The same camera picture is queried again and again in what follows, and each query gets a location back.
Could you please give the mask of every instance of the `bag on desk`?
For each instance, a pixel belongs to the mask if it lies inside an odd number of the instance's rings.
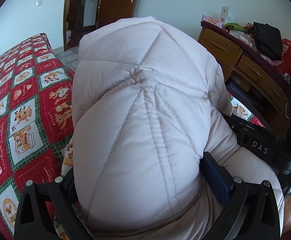
[[[282,43],[287,45],[288,49],[282,57],[282,63],[276,67],[276,70],[281,75],[287,73],[289,76],[291,76],[291,41],[288,39],[283,39]]]
[[[282,40],[278,28],[253,22],[253,27],[248,32],[252,34],[258,51],[271,60],[282,60]]]

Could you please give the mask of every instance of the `red checkered blanket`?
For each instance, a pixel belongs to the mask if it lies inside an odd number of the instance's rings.
[[[0,56],[0,230],[7,239],[13,238],[25,182],[60,175],[73,133],[73,75],[44,33]],[[48,210],[53,217],[53,208]]]

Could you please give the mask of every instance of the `light switch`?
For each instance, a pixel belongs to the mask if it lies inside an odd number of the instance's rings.
[[[37,1],[37,6],[41,5],[42,4],[42,0],[40,1]]]

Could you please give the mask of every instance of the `silver screw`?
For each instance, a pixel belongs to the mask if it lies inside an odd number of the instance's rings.
[[[27,186],[31,186],[33,184],[33,181],[32,180],[28,180],[26,183],[25,183]]]
[[[63,178],[59,176],[59,177],[56,177],[56,178],[54,179],[54,181],[55,181],[56,183],[60,183],[60,182],[63,181]]]
[[[242,179],[241,179],[240,177],[234,177],[234,178],[233,178],[233,181],[234,181],[235,183],[241,183],[241,182],[242,182]]]
[[[263,182],[263,185],[265,185],[266,187],[270,187],[271,186],[271,183],[269,181],[265,180]]]

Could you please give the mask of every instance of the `desk drawer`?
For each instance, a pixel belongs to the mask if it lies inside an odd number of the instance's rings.
[[[225,83],[226,83],[228,78],[230,77],[230,75],[232,73],[232,69],[229,68],[228,66],[226,66],[225,64],[223,64],[222,62],[219,62],[219,64],[221,66],[223,77],[224,77],[224,80],[225,80]]]
[[[205,29],[201,37],[200,43],[204,46],[216,59],[228,66],[234,66],[234,62],[239,46],[227,38]]]
[[[277,103],[281,110],[284,109],[288,100],[286,94],[268,74],[247,56],[243,55],[237,66],[260,85],[268,95]]]
[[[279,114],[276,118],[271,122],[272,131],[283,138],[286,138],[286,135],[289,130],[289,121],[286,118],[281,117]]]

